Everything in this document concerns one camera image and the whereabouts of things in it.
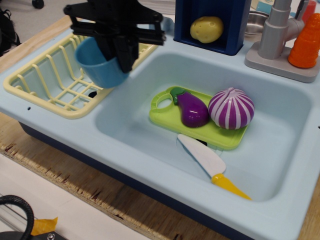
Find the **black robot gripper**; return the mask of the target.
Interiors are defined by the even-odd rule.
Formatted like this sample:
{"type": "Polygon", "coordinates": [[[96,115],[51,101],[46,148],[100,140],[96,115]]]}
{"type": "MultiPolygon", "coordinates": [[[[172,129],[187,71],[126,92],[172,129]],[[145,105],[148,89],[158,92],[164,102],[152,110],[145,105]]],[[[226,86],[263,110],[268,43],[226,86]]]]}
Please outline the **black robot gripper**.
{"type": "Polygon", "coordinates": [[[137,0],[88,0],[66,5],[63,12],[70,17],[73,32],[94,37],[104,58],[117,57],[124,73],[139,57],[139,42],[163,45],[166,40],[162,14],[137,0]]]}

